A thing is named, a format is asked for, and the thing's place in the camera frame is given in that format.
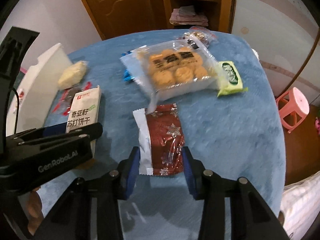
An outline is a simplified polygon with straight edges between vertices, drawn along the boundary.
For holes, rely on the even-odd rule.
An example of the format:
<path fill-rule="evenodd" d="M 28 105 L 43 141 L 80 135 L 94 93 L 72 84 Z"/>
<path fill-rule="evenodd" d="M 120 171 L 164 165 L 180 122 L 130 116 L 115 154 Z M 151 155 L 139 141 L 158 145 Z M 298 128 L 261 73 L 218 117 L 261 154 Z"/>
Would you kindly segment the person left hand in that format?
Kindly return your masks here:
<path fill-rule="evenodd" d="M 44 220 L 44 216 L 42 213 L 42 202 L 41 198 L 38 194 L 38 190 L 40 187 L 33 189 L 30 192 L 29 198 L 27 200 L 26 208 L 29 216 L 28 230 L 34 235 L 42 221 Z"/>

